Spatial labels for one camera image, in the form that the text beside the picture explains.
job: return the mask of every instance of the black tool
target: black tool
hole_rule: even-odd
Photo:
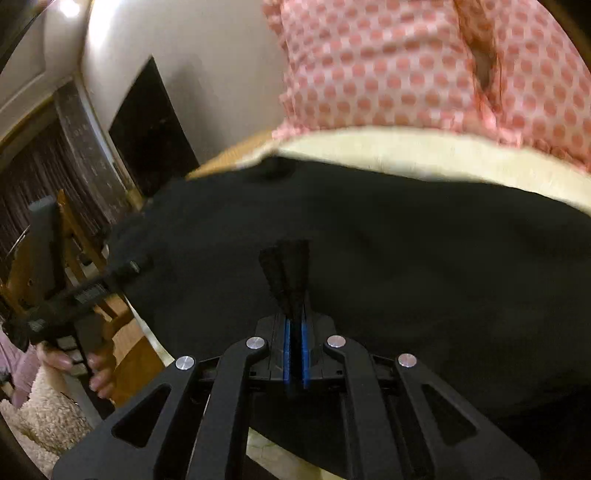
[[[64,350],[74,367],[64,380],[92,427],[113,413],[107,399],[99,398],[90,389],[92,371],[87,353],[98,350],[103,343],[100,314],[94,306],[113,291],[120,291],[119,283],[139,272],[129,265],[117,269],[99,281],[91,281],[66,292],[67,277],[62,262],[61,217],[54,197],[46,197],[29,207],[32,288],[35,305],[27,317],[20,320],[21,332],[34,345],[47,342]]]
[[[277,246],[268,276],[307,271],[287,267],[286,252],[307,258],[299,247]],[[300,295],[299,275],[269,282],[289,307],[220,357],[179,358],[67,452],[54,480],[241,479],[250,396],[286,391],[340,396],[351,480],[540,478],[531,457],[416,357],[371,355],[338,335]],[[301,317],[293,322],[285,310]]]

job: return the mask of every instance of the wall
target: wall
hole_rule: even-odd
[[[284,58],[261,0],[95,1],[82,75],[104,131],[150,56],[200,162],[282,120]]]
[[[72,18],[63,14],[61,1],[35,20],[0,73],[0,141],[77,68],[90,0],[75,0],[80,13]]]

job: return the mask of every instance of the ceiling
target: ceiling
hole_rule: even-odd
[[[0,72],[50,0],[0,0]]]
[[[19,12],[15,3],[28,5],[27,9]],[[0,34],[11,38],[0,44],[0,61],[1,48],[9,53],[0,63],[0,145],[76,71],[89,6],[90,0],[0,0],[0,10],[5,8],[16,18],[6,27],[8,21],[0,16],[5,26]]]

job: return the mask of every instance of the curtain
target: curtain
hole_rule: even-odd
[[[0,173],[0,260],[29,225],[28,207],[63,189],[88,234],[102,240],[108,222],[75,174],[70,150],[58,120],[23,148]]]

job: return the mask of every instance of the fingernail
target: fingernail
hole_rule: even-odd
[[[59,355],[57,357],[57,363],[60,365],[60,368],[63,368],[65,370],[69,370],[74,365],[74,363],[72,362],[72,359],[65,354]]]
[[[86,358],[88,359],[88,366],[90,368],[96,367],[96,363],[98,361],[98,358],[97,358],[97,356],[95,354],[89,353]]]

